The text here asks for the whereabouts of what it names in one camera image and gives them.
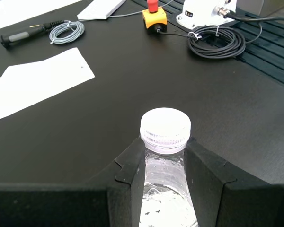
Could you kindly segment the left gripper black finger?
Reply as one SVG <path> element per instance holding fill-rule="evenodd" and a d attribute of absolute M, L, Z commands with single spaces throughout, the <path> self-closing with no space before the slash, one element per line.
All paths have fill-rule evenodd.
<path fill-rule="evenodd" d="M 144 155 L 137 138 L 84 183 L 0 183 L 0 227 L 136 227 Z"/>
<path fill-rule="evenodd" d="M 284 227 L 284 184 L 269 184 L 191 137 L 184 150 L 190 196 L 201 227 Z"/>

